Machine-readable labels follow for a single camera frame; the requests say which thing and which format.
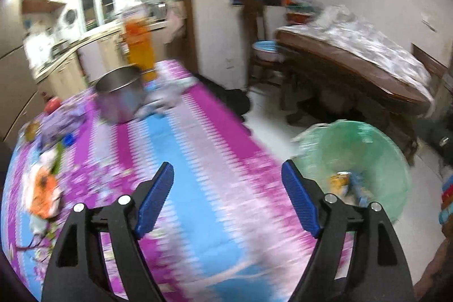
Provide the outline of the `orange white paper bag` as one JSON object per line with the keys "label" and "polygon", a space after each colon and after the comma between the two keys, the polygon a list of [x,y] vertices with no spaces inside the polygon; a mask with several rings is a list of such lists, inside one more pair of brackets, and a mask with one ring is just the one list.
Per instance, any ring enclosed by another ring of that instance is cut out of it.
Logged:
{"label": "orange white paper bag", "polygon": [[57,178],[44,166],[32,177],[32,186],[25,202],[26,209],[41,219],[52,219],[59,213],[62,191]]}

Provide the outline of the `white face mask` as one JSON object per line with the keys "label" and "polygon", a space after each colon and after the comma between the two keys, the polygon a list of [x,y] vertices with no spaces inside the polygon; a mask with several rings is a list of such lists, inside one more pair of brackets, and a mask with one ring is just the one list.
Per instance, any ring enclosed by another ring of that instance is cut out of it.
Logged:
{"label": "white face mask", "polygon": [[30,246],[38,246],[47,235],[50,222],[49,220],[40,218],[37,215],[31,215],[29,226],[32,233]]}

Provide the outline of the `blue cigarette box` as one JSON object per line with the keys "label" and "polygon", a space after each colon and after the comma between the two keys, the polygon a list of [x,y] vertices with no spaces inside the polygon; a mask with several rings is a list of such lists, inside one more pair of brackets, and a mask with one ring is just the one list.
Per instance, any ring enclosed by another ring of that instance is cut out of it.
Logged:
{"label": "blue cigarette box", "polygon": [[357,206],[366,208],[374,199],[374,195],[363,185],[363,177],[356,172],[349,174],[349,187],[356,198]]}

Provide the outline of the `green lined trash bin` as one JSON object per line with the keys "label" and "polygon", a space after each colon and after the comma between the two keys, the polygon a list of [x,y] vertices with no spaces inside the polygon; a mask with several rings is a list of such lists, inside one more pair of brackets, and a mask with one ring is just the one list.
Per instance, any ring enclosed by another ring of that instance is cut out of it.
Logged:
{"label": "green lined trash bin", "polygon": [[367,123],[341,119],[312,125],[292,141],[298,145],[292,158],[296,167],[324,192],[332,190],[332,176],[357,175],[367,199],[379,202],[391,222],[398,220],[412,177],[401,150],[385,133]]}

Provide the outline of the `bread in plastic bag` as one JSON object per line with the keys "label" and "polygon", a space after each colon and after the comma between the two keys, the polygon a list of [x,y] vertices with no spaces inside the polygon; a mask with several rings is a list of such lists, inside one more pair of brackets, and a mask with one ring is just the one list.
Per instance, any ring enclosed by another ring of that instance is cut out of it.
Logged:
{"label": "bread in plastic bag", "polygon": [[36,140],[39,135],[41,124],[37,120],[33,120],[24,129],[25,141],[27,143],[32,143]]}

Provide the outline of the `purple snack bag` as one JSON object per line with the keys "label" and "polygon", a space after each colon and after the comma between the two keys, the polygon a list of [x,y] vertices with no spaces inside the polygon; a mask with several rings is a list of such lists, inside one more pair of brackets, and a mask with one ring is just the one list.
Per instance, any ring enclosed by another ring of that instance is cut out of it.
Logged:
{"label": "purple snack bag", "polygon": [[85,104],[64,103],[41,121],[39,141],[41,151],[52,148],[67,135],[78,130],[86,120]]}

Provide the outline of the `red apple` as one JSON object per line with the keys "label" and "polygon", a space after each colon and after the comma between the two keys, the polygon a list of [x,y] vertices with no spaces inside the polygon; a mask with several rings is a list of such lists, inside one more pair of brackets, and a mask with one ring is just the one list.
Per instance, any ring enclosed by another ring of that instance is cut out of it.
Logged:
{"label": "red apple", "polygon": [[44,107],[44,112],[47,114],[47,115],[50,115],[52,114],[53,112],[55,112],[62,104],[62,101],[59,97],[52,97],[46,104],[45,104],[45,107]]}

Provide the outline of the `dark wooden table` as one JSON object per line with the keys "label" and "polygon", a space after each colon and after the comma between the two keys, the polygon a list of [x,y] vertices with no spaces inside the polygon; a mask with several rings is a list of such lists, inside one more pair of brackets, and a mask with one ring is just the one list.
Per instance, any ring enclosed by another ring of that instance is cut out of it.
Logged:
{"label": "dark wooden table", "polygon": [[374,64],[320,40],[280,28],[276,43],[292,75],[311,93],[287,116],[288,124],[305,115],[322,123],[366,122],[390,137],[408,163],[414,161],[418,141],[413,123],[428,113],[427,97]]}

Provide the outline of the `steel pot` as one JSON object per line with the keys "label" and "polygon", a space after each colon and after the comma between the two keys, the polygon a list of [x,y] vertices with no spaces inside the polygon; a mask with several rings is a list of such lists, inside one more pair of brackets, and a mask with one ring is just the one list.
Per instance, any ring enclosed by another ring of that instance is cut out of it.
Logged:
{"label": "steel pot", "polygon": [[143,106],[147,91],[137,64],[118,67],[99,78],[95,85],[95,102],[101,118],[110,124],[127,123]]}

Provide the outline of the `grey refrigerator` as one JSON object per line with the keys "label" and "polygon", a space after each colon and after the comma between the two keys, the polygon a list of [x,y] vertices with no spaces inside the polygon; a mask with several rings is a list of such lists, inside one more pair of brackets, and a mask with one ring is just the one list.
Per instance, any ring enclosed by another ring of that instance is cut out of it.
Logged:
{"label": "grey refrigerator", "polygon": [[22,0],[1,0],[1,141],[11,148],[19,130],[44,109],[25,53],[24,35]]}

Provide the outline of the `black cloth on floor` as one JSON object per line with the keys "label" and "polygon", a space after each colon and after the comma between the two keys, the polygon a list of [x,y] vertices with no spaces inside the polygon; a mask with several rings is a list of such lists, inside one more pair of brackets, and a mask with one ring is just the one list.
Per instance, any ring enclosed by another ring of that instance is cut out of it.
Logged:
{"label": "black cloth on floor", "polygon": [[245,122],[245,115],[251,108],[251,102],[246,93],[241,89],[227,89],[201,74],[195,74],[194,77],[234,113],[242,123]]}

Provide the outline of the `blue wash basin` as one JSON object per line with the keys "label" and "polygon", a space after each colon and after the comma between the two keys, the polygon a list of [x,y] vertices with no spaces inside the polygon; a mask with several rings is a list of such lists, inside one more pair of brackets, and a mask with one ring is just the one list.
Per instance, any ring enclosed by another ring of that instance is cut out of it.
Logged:
{"label": "blue wash basin", "polygon": [[258,40],[252,45],[254,54],[263,61],[280,63],[284,56],[278,52],[276,41]]}

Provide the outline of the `white plastic sheet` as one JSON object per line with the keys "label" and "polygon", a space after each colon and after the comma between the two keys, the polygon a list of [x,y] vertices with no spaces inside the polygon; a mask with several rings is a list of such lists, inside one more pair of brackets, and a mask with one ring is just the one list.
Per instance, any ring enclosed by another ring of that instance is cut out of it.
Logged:
{"label": "white plastic sheet", "polygon": [[344,5],[330,5],[304,25],[283,26],[278,30],[348,51],[414,87],[429,102],[434,101],[428,90],[431,77],[422,62]]}

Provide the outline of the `orange juice bottle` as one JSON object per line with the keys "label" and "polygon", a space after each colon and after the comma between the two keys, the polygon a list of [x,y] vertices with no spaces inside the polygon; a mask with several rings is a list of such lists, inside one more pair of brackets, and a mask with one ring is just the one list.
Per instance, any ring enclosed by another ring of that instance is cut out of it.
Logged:
{"label": "orange juice bottle", "polygon": [[121,14],[125,30],[125,40],[129,50],[128,61],[136,64],[142,72],[144,81],[157,78],[156,57],[153,49],[151,31],[148,29],[148,14],[144,5],[124,9]]}

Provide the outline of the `wooden chair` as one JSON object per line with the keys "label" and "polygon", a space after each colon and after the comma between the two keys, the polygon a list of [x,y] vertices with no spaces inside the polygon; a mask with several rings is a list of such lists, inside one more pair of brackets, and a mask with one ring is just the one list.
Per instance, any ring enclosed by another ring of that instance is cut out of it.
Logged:
{"label": "wooden chair", "polygon": [[246,88],[254,81],[268,83],[278,87],[278,83],[270,81],[270,73],[282,73],[283,63],[278,59],[268,61],[257,56],[253,46],[258,41],[269,41],[267,38],[265,4],[261,0],[242,0],[241,22],[245,43]]}

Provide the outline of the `pink hanging cloth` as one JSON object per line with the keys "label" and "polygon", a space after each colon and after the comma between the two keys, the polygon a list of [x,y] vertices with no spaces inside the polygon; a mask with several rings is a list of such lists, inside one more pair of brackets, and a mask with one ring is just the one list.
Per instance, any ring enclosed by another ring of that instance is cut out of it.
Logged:
{"label": "pink hanging cloth", "polygon": [[187,13],[182,1],[173,1],[169,3],[169,8],[166,13],[165,44],[169,44],[174,40],[180,30],[184,27],[186,18]]}

